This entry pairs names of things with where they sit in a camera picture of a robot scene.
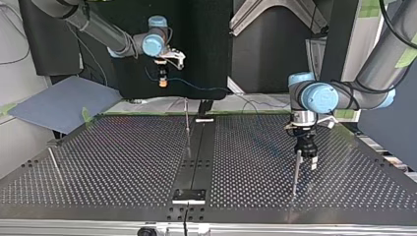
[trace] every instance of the wire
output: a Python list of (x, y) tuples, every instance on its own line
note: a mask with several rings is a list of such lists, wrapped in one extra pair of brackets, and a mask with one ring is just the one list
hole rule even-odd
[[(6, 18), (6, 20), (10, 23), (10, 25), (24, 38), (24, 39), (27, 39), (27, 37), (25, 36), (25, 34), (23, 33), (23, 32), (21, 32), (20, 30), (19, 30), (19, 28), (15, 25), (15, 23), (13, 23), (13, 21), (7, 16), (7, 14), (3, 11), (3, 9), (2, 8), (8, 8), (9, 10), (11, 10), (15, 15), (16, 15), (16, 17), (17, 18), (19, 18), (19, 20), (21, 20), (21, 22), (23, 23), (23, 21), (22, 21), (22, 18), (21, 18), (21, 16), (19, 15), (19, 13), (13, 8), (13, 7), (11, 7), (11, 6), (9, 6), (9, 5), (7, 5), (7, 4), (4, 4), (4, 5), (0, 5), (0, 11), (2, 12), (2, 15)], [(27, 52), (26, 52), (26, 54), (23, 56), (23, 57), (21, 57), (21, 58), (19, 58), (19, 59), (16, 59), (16, 60), (13, 60), (13, 61), (8, 61), (8, 62), (0, 62), (0, 66), (3, 66), (3, 65), (10, 65), (10, 64), (15, 64), (15, 63), (18, 63), (18, 62), (21, 62), (21, 61), (23, 61), (23, 60), (25, 60), (25, 59), (27, 59), (28, 57), (29, 57), (29, 55), (30, 55), (30, 46), (29, 46), (29, 44), (28, 44), (28, 50), (27, 50)]]
[(101, 81), (101, 83), (104, 84), (104, 77), (93, 66), (91, 66), (90, 64), (88, 64), (86, 62), (84, 63), (84, 65), (85, 65), (85, 68), (89, 71), (90, 75), (93, 78), (97, 79), (96, 76), (99, 76), (98, 80)]
[(168, 28), (168, 30), (169, 30), (169, 36), (168, 36), (168, 40), (166, 40), (166, 44), (168, 44), (171, 41), (172, 35), (174, 34), (173, 28)]
[(104, 76), (105, 85), (108, 86), (107, 76), (105, 75), (105, 72), (104, 72), (103, 68), (101, 67), (101, 65), (98, 63), (97, 59), (95, 59), (94, 54), (92, 54), (91, 50), (89, 50), (89, 48), (86, 46), (86, 44), (77, 36), (77, 34), (73, 31), (73, 29), (71, 28), (71, 26), (68, 23), (67, 23), (67, 27), (68, 27), (68, 29), (70, 29), (70, 32), (74, 35), (74, 37), (80, 42), (80, 44), (87, 50), (89, 55), (91, 55), (92, 60), (94, 60), (95, 64), (97, 64), (97, 66), (100, 69), (102, 75)]
[[(148, 79), (150, 79), (153, 82), (159, 82), (158, 79), (154, 79), (150, 75), (147, 67), (145, 67), (145, 72), (147, 73)], [(189, 86), (191, 88), (197, 89), (197, 90), (204, 90), (204, 91), (223, 90), (223, 91), (229, 92), (229, 89), (227, 89), (227, 88), (200, 88), (198, 86), (195, 86), (195, 85), (193, 85), (193, 84), (191, 84), (191, 83), (189, 83), (189, 82), (187, 82), (187, 81), (185, 81), (183, 79), (179, 79), (179, 78), (167, 79), (166, 81), (168, 81), (168, 82), (174, 82), (174, 81), (181, 82), (181, 83), (183, 83), (183, 84), (185, 84), (185, 85), (187, 85), (187, 86)]]
[[(148, 71), (148, 68), (147, 68), (147, 67), (145, 67), (145, 72), (147, 73), (147, 76), (148, 76), (148, 79), (149, 79), (149, 80), (151, 80), (152, 82), (156, 82), (156, 83), (157, 83), (157, 82), (159, 82), (159, 80), (158, 80), (158, 79), (154, 79), (154, 78), (150, 75), (150, 73), (149, 73), (149, 71)], [(189, 87), (191, 87), (191, 88), (197, 89), (197, 90), (208, 90), (208, 91), (212, 91), (212, 90), (223, 90), (223, 91), (226, 91), (226, 92), (230, 92), (230, 90), (229, 90), (229, 89), (227, 89), (227, 88), (200, 88), (200, 87), (197, 87), (197, 86), (195, 86), (195, 85), (193, 85), (193, 84), (191, 84), (191, 83), (189, 83), (189, 82), (187, 82), (187, 81), (184, 81), (184, 80), (182, 80), (182, 79), (178, 79), (178, 78), (167, 79), (166, 81), (168, 81), (168, 82), (169, 82), (169, 81), (178, 81), (178, 82), (181, 82), (181, 83), (183, 83), (183, 84), (185, 84), (185, 85), (187, 85), (187, 86), (189, 86)], [(271, 107), (277, 107), (277, 108), (284, 108), (284, 107), (286, 107), (286, 106), (288, 106), (288, 105), (289, 105), (289, 103), (288, 103), (288, 104), (285, 104), (285, 105), (283, 105), (283, 106), (271, 105), (271, 104), (266, 103), (266, 102), (257, 102), (257, 101), (255, 101), (255, 100), (248, 100), (248, 99), (244, 98), (243, 96), (238, 95), (238, 94), (236, 94), (236, 93), (235, 93), (235, 95), (237, 95), (238, 97), (240, 97), (241, 99), (243, 99), (243, 100), (245, 100), (245, 101), (246, 101), (246, 103), (244, 104), (244, 106), (243, 106), (243, 108), (242, 108), (242, 113), (243, 113), (243, 111), (245, 110), (245, 107), (246, 107), (248, 104), (251, 104), (251, 105), (252, 105), (252, 107), (254, 107), (254, 109), (255, 109), (256, 113), (259, 115), (259, 113), (258, 113), (258, 109), (257, 109), (257, 107), (256, 107), (253, 103), (257, 103), (257, 104), (259, 104), (259, 105), (264, 104), (264, 105), (268, 105), (268, 106), (271, 106)]]
[(344, 82), (340, 82), (340, 81), (332, 81), (332, 82), (337, 83), (337, 84), (342, 84), (344, 86), (349, 87), (350, 89), (358, 90), (358, 91), (361, 91), (361, 92), (364, 92), (364, 93), (383, 94), (383, 93), (387, 93), (387, 92), (390, 92), (390, 91), (398, 88), (404, 82), (404, 80), (407, 78), (407, 76), (408, 76), (408, 74), (409, 74), (409, 72), (411, 70), (411, 67), (413, 66), (414, 62), (415, 62), (415, 60), (411, 63), (411, 65), (409, 65), (407, 67), (407, 69), (405, 70), (404, 74), (402, 74), (401, 79), (399, 79), (399, 81), (396, 83), (395, 86), (393, 86), (391, 88), (388, 88), (388, 89), (384, 89), (384, 90), (375, 90), (375, 89), (371, 89), (371, 88), (366, 88), (364, 85), (362, 85), (359, 82), (357, 82), (357, 84), (361, 88), (356, 88), (356, 87), (352, 86), (351, 84), (344, 83)]
[(315, 69), (315, 65), (313, 63), (313, 49), (312, 49), (312, 37), (313, 37), (313, 23), (314, 23), (314, 17), (316, 16), (316, 11), (317, 11), (317, 5), (315, 5), (314, 7), (314, 11), (313, 11), (313, 16), (312, 16), (312, 22), (310, 24), (310, 39), (309, 39), (309, 44), (310, 44), (310, 63), (312, 65), (312, 70), (313, 70), (313, 75), (314, 75), (314, 79), (315, 81), (317, 81), (317, 77), (316, 77), (316, 69)]
[(6, 18), (6, 20), (10, 23), (10, 25), (12, 25), (12, 27), (13, 28), (15, 28), (16, 29), (16, 31), (23, 37), (23, 38), (27, 38), (26, 36), (25, 36), (25, 34), (13, 23), (13, 21), (9, 18), (9, 16), (7, 16), (7, 14), (6, 14), (6, 12), (4, 12), (3, 11), (3, 9), (2, 8), (7, 8), (7, 9), (9, 9), (9, 10), (11, 10), (12, 11), (12, 13), (13, 14), (15, 14), (15, 16), (21, 21), (21, 23), (23, 24), (23, 20), (22, 20), (22, 18), (21, 18), (21, 16), (19, 15), (19, 13), (14, 9), (14, 8), (12, 8), (11, 6), (9, 6), (9, 5), (0, 5), (0, 11), (2, 12), (2, 15)]
[(392, 21), (388, 16), (387, 10), (386, 10), (386, 5), (384, 0), (380, 0), (380, 8), (381, 8), (381, 12), (383, 13), (383, 17), (384, 17), (384, 21), (387, 24), (387, 27), (389, 28), (389, 30), (396, 36), (396, 38), (398, 38), (400, 41), (402, 41), (404, 44), (406, 44), (409, 47), (412, 47), (414, 49), (417, 49), (417, 44), (405, 39), (404, 36), (400, 35), (395, 28), (393, 27)]

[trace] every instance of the white wall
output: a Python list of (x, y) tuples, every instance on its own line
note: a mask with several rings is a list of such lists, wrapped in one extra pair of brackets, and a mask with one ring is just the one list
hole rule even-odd
[[(0, 1), (19, 9), (17, 0)], [(10, 10), (3, 11), (24, 31), (22, 23)], [(27, 40), (0, 12), (0, 63), (19, 59), (27, 50)], [(30, 56), (15, 64), (0, 65), (0, 106), (22, 101), (46, 88), (46, 79), (36, 75)], [(51, 139), (52, 132), (47, 129), (11, 116), (0, 117), (0, 178), (40, 153)]]

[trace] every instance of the perforated metal table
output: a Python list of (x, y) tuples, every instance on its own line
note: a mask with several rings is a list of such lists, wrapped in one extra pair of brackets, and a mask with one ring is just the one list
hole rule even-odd
[[(287, 122), (221, 115), (187, 138), (183, 116), (99, 117), (53, 149), (59, 168), (45, 151), (0, 180), (0, 219), (417, 226), (417, 185), (342, 126), (318, 128), (292, 200)], [(206, 203), (174, 205), (185, 189)]]

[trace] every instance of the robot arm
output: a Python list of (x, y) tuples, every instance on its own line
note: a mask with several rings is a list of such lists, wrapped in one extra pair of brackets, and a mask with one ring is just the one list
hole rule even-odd
[(112, 57), (138, 57), (140, 54), (146, 54), (155, 58), (155, 63), (158, 65), (161, 62), (165, 62), (166, 65), (167, 60), (174, 59), (177, 63), (173, 64), (178, 70), (184, 68), (184, 53), (168, 45), (172, 30), (169, 30), (168, 22), (164, 17), (149, 18), (148, 32), (130, 36), (92, 11), (85, 0), (31, 1), (49, 16), (67, 21), (107, 46)]
[[(393, 26), (408, 38), (417, 35), (417, 1), (404, 1)], [(300, 73), (289, 78), (292, 117), (287, 129), (292, 129), (298, 143), (295, 151), (303, 157), (317, 155), (314, 127), (318, 114), (334, 109), (377, 109), (390, 106), (395, 97), (398, 79), (409, 67), (399, 63), (409, 46), (386, 30), (370, 57), (352, 83), (316, 82), (312, 73)]]

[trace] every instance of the light blue joint cap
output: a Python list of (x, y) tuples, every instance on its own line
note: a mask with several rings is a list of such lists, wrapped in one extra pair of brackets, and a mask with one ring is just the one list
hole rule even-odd
[(301, 82), (306, 82), (306, 81), (313, 81), (314, 75), (312, 72), (302, 72), (302, 73), (297, 73), (294, 75), (289, 76), (288, 78), (288, 86), (292, 86)]
[(158, 34), (150, 34), (145, 37), (144, 42), (142, 43), (142, 49), (145, 54), (151, 57), (158, 56), (165, 46), (163, 38)]
[(339, 96), (332, 86), (317, 83), (307, 86), (301, 94), (303, 106), (319, 114), (329, 113), (337, 107)]
[(375, 109), (389, 107), (393, 103), (393, 99), (395, 98), (395, 95), (396, 95), (395, 89), (389, 91), (388, 95), (387, 95), (386, 99), (383, 101), (383, 103), (381, 103), (381, 105), (379, 105)]
[(168, 21), (166, 21), (166, 18), (162, 16), (153, 16), (148, 19), (149, 27), (150, 28), (167, 28), (168, 27)]

